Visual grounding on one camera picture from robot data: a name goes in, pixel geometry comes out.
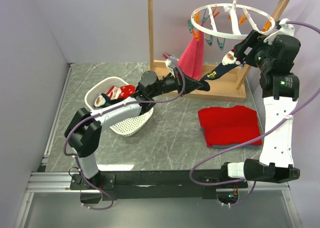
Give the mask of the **navy santa pattern sock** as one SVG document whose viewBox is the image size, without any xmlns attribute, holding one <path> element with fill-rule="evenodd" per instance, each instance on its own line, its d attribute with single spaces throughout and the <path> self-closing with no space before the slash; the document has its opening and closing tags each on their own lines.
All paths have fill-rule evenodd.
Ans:
<svg viewBox="0 0 320 228">
<path fill-rule="evenodd" d="M 202 84 L 202 88 L 199 90 L 210 91 L 209 80 L 217 80 L 230 72 L 238 66 L 244 66 L 244 62 L 239 58 L 235 57 L 235 50 L 231 49 L 222 59 L 221 63 L 216 66 L 211 72 L 203 76 L 199 81 Z"/>
</svg>

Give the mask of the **red white patterned sock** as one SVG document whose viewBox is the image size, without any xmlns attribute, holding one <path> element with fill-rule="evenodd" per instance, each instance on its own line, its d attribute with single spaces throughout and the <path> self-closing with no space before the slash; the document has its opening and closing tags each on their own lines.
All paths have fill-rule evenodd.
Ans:
<svg viewBox="0 0 320 228">
<path fill-rule="evenodd" d="M 122 90 L 119 87 L 112 86 L 109 91 L 106 93 L 110 100 L 116 100 L 122 93 Z"/>
</svg>

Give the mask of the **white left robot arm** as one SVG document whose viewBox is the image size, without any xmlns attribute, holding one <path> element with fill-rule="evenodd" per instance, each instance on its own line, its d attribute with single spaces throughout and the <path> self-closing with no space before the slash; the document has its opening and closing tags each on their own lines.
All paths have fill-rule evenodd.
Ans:
<svg viewBox="0 0 320 228">
<path fill-rule="evenodd" d="M 209 91 L 209 88 L 207 82 L 188 77 L 178 69 L 162 79 L 154 71 L 146 71 L 142 74 L 135 93 L 128 98 L 98 110 L 79 109 L 64 135 L 65 144 L 74 150 L 73 155 L 83 175 L 82 183 L 88 189 L 94 189 L 100 183 L 101 175 L 95 151 L 99 146 L 101 133 L 106 128 L 149 112 L 157 104 L 154 97 L 159 95 L 177 91 L 183 96 L 195 90 Z"/>
</svg>

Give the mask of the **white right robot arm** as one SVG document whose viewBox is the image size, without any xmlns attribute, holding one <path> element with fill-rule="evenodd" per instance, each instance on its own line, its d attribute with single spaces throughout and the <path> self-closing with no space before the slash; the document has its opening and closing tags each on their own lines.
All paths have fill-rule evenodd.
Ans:
<svg viewBox="0 0 320 228">
<path fill-rule="evenodd" d="M 219 181 L 230 188 L 236 182 L 285 183 L 297 180 L 300 170 L 292 156 L 293 114 L 300 81 L 291 72 L 301 43 L 293 35 L 267 37 L 252 30 L 234 46 L 234 55 L 260 69 L 260 86 L 265 108 L 265 137 L 259 159 L 225 163 Z"/>
</svg>

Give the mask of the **white round clip hanger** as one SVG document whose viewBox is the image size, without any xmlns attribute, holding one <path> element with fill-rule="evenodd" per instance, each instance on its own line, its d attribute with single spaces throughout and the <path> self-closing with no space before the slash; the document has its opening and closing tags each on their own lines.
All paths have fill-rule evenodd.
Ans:
<svg viewBox="0 0 320 228">
<path fill-rule="evenodd" d="M 226 39 L 244 39 L 245 34 L 242 34 L 239 25 L 248 21 L 252 29 L 262 33 L 263 35 L 269 34 L 275 27 L 274 18 L 268 13 L 247 5 L 238 4 L 238 0 L 232 0 L 232 3 L 215 3 L 208 4 L 194 10 L 191 18 L 188 20 L 189 32 L 194 38 L 199 41 L 200 33 L 208 34 L 212 37 L 226 38 Z M 231 22 L 231 33 L 218 31 L 216 24 L 216 17 L 219 15 L 219 9 L 223 9 L 228 14 L 228 19 Z M 265 26 L 259 29 L 250 12 L 254 12 L 267 19 Z"/>
</svg>

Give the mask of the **pink hanging towel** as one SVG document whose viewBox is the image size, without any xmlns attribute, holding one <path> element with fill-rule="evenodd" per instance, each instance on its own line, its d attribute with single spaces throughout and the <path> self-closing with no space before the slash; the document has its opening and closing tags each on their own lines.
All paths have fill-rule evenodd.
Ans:
<svg viewBox="0 0 320 228">
<path fill-rule="evenodd" d="M 199 34 L 199 41 L 193 37 L 178 62 L 183 73 L 195 80 L 201 78 L 204 61 L 204 33 Z"/>
</svg>

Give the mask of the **red folded towel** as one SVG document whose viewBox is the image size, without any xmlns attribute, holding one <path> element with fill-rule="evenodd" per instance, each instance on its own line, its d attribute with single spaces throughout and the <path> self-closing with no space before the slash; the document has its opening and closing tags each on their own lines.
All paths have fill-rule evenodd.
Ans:
<svg viewBox="0 0 320 228">
<path fill-rule="evenodd" d="M 241 144 L 261 135 L 257 112 L 241 105 L 197 112 L 206 145 Z"/>
</svg>

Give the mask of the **grey folded towel underneath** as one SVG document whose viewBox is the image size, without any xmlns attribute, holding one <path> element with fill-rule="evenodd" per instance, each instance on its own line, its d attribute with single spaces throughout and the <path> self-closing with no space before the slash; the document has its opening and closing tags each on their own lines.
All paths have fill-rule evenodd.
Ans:
<svg viewBox="0 0 320 228">
<path fill-rule="evenodd" d="M 230 144 L 230 145 L 207 145 L 207 147 L 209 149 L 227 149 L 227 148 L 233 147 L 235 145 L 236 144 Z M 258 149 L 258 148 L 260 148 L 260 146 L 258 146 L 258 145 L 246 145 L 246 146 L 243 146 L 241 148 Z"/>
</svg>

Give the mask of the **white perforated plastic basket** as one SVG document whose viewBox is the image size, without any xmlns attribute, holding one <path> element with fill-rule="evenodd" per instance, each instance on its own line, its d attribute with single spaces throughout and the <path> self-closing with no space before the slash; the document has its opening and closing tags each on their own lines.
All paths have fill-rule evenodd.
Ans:
<svg viewBox="0 0 320 228">
<path fill-rule="evenodd" d="M 128 85 L 128 83 L 119 77 L 115 77 L 115 76 L 108 77 L 100 81 L 99 83 L 97 83 L 86 93 L 84 97 L 85 99 L 84 102 L 90 110 L 95 110 L 94 108 L 95 100 L 101 93 L 106 93 L 113 86 L 122 87 L 125 85 Z M 119 135 L 122 135 L 125 137 L 131 136 L 145 125 L 145 123 L 152 116 L 154 112 L 153 110 L 154 109 L 152 108 L 149 112 L 143 115 L 129 118 L 119 123 L 116 123 L 115 125 L 110 126 L 110 129 Z"/>
</svg>

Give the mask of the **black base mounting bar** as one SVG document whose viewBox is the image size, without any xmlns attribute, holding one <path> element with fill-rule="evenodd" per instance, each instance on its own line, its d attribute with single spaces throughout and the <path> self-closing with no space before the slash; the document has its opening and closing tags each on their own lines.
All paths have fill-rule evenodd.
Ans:
<svg viewBox="0 0 320 228">
<path fill-rule="evenodd" d="M 189 170 L 102 171 L 99 185 L 118 199 L 193 198 L 215 199 L 217 189 L 244 189 L 247 182 L 200 186 L 189 178 Z"/>
</svg>

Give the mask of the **wooden hanging rack frame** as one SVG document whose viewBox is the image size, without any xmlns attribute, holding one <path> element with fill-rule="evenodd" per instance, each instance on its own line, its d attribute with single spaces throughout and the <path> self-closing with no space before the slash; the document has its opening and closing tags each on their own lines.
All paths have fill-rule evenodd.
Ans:
<svg viewBox="0 0 320 228">
<path fill-rule="evenodd" d="M 173 77 L 171 73 L 165 75 L 166 63 L 162 60 L 154 59 L 154 5 L 153 0 L 147 0 L 148 4 L 148 33 L 149 33 L 149 57 L 150 57 L 150 67 L 148 73 L 153 75 L 158 75 L 158 78 L 154 80 L 154 88 L 165 88 L 168 95 L 174 95 L 177 90 L 175 89 L 176 85 L 181 85 L 182 82 L 179 79 Z M 196 23 L 194 19 L 191 20 L 192 24 L 203 33 L 213 35 L 217 38 L 226 38 L 226 39 L 243 39 L 245 35 L 240 33 L 239 30 L 239 20 L 236 13 L 236 9 L 240 8 L 243 10 L 244 16 L 250 22 L 252 28 L 257 29 L 257 25 L 253 21 L 250 11 L 258 13 L 267 18 L 266 30 L 263 31 L 263 34 L 271 32 L 275 27 L 276 20 L 280 18 L 283 14 L 285 8 L 287 7 L 290 0 L 279 0 L 276 5 L 273 13 L 269 15 L 268 13 L 247 5 L 242 5 L 237 3 L 238 0 L 232 0 L 232 3 L 217 3 L 206 5 L 206 8 L 209 10 L 209 17 L 212 23 L 212 29 L 207 29 L 201 27 Z M 227 13 L 230 15 L 232 33 L 222 33 L 217 30 L 215 24 L 215 16 L 213 10 L 217 7 L 225 8 Z M 246 89 L 245 89 L 245 79 L 251 69 L 251 66 L 245 65 L 244 68 L 237 66 L 231 71 L 227 72 L 226 75 L 215 81 L 209 82 L 211 87 L 210 91 L 200 91 L 194 90 L 187 94 L 190 98 L 199 98 L 199 99 L 209 99 L 209 100 L 221 100 L 221 101 L 231 101 L 231 102 L 244 102 L 247 98 Z"/>
</svg>

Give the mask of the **aluminium frame rail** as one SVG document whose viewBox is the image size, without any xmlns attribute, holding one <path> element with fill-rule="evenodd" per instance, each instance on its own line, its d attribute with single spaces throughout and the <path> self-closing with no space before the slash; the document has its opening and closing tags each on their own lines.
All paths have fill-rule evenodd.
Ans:
<svg viewBox="0 0 320 228">
<path fill-rule="evenodd" d="M 72 178 L 68 172 L 32 172 L 25 191 L 27 193 L 79 193 L 71 190 Z"/>
</svg>

